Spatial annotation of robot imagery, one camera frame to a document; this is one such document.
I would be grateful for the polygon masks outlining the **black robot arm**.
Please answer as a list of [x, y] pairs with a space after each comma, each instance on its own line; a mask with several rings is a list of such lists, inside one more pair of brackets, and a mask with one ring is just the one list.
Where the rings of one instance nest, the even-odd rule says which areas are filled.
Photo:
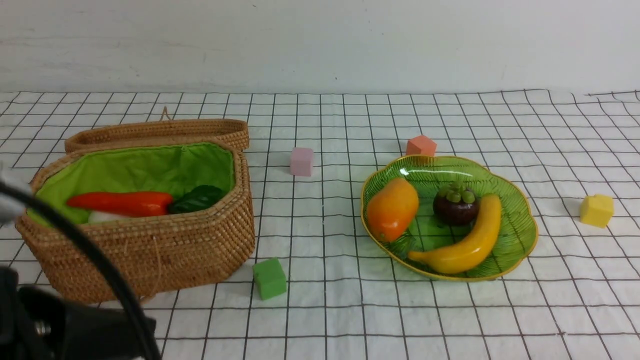
[[125, 312], [63, 299], [19, 285], [14, 269], [1, 267], [3, 360], [134, 360], [142, 347]]

